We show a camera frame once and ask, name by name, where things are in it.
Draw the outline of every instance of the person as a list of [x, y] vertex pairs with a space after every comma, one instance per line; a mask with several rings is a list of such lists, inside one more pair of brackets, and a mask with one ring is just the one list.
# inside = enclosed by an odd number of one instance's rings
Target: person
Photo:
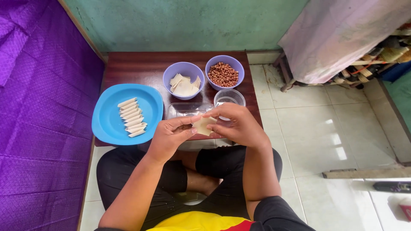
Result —
[[[196, 134], [197, 115], [160, 121], [147, 153], [107, 152], [97, 164], [106, 211], [96, 231], [312, 231], [281, 198], [281, 157], [248, 109], [224, 103], [202, 116], [229, 118], [230, 127], [207, 128], [239, 145], [177, 151]], [[173, 197], [185, 191], [207, 198], [190, 206]]]

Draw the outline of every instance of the clear plastic container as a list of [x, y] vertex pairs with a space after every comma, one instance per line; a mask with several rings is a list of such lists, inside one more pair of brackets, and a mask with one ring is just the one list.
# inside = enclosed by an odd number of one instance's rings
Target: clear plastic container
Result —
[[[214, 106], [221, 105], [225, 102], [235, 103], [241, 106], [245, 106], [244, 96], [237, 90], [225, 89], [217, 92], [214, 96]], [[228, 118], [220, 116], [222, 120], [230, 120]]]
[[169, 106], [168, 119], [179, 116], [196, 116], [198, 113], [206, 113], [214, 106], [207, 103], [172, 103]]

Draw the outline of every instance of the blue bowl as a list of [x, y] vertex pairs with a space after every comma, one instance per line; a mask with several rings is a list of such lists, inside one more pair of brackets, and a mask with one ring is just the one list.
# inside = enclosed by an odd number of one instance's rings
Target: blue bowl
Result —
[[[238, 81], [237, 84], [233, 87], [220, 87], [216, 84], [214, 84], [210, 78], [208, 77], [208, 72], [210, 71], [210, 67], [216, 65], [218, 62], [223, 62], [223, 63], [228, 63], [234, 70], [238, 71]], [[207, 64], [205, 65], [205, 74], [207, 76], [207, 80], [210, 83], [211, 87], [220, 91], [224, 89], [233, 89], [237, 87], [244, 79], [244, 67], [241, 65], [241, 63], [236, 60], [235, 58], [228, 56], [228, 55], [218, 55], [215, 57], [212, 57]]]
[[[194, 82], [197, 79], [197, 76], [200, 78], [201, 84], [200, 89], [194, 94], [190, 96], [181, 96], [176, 95], [170, 91], [171, 85], [170, 80], [174, 78], [176, 74], [181, 74], [182, 76], [190, 77], [191, 82]], [[177, 99], [188, 100], [194, 98], [204, 87], [204, 73], [203, 71], [196, 65], [190, 62], [176, 62], [173, 65], [169, 66], [163, 74], [163, 84], [167, 91], [170, 92], [174, 97]]]
[[[145, 133], [130, 138], [122, 121], [117, 105], [137, 97], [139, 108], [143, 110], [143, 122], [147, 123]], [[118, 84], [109, 87], [101, 94], [94, 108], [91, 128], [101, 141], [115, 145], [134, 145], [145, 143], [154, 136], [158, 122], [163, 118], [163, 99], [160, 93], [141, 84]]]

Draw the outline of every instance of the purple fabric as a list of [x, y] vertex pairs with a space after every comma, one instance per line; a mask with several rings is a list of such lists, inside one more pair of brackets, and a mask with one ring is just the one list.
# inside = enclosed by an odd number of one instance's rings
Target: purple fabric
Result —
[[57, 0], [0, 0], [0, 230], [76, 230], [103, 71]]

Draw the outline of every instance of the purple bowl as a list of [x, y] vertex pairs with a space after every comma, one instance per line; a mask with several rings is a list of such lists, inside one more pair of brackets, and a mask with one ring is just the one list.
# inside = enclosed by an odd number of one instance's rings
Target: purple bowl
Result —
[[[233, 86], [233, 87], [220, 87], [220, 86], [214, 84], [211, 81], [211, 79], [208, 77], [208, 72], [210, 70], [210, 67], [216, 65], [218, 62], [228, 63], [231, 66], [231, 68], [238, 71], [238, 81], [237, 81], [237, 84], [235, 86]], [[224, 90], [224, 89], [233, 89], [233, 88], [237, 87], [242, 82], [242, 80], [244, 79], [244, 68], [242, 67], [241, 63], [238, 60], [236, 60], [235, 58], [233, 58], [231, 56], [228, 56], [228, 55], [218, 55], [218, 56], [215, 56], [215, 57], [211, 58], [207, 62], [207, 64], [205, 65], [205, 74], [207, 76], [208, 82], [210, 83], [210, 85], [214, 89], [216, 89], [218, 91], [219, 90]]]
[[[181, 96], [176, 95], [170, 91], [171, 85], [170, 80], [174, 78], [176, 74], [181, 74], [182, 76], [190, 77], [191, 82], [194, 82], [197, 79], [197, 76], [200, 78], [200, 90], [196, 92], [194, 95], [190, 96]], [[203, 71], [196, 65], [189, 63], [189, 62], [176, 62], [173, 65], [169, 66], [163, 74], [163, 84], [167, 91], [170, 92], [174, 97], [177, 99], [182, 100], [189, 100], [194, 98], [204, 87], [204, 73]]]

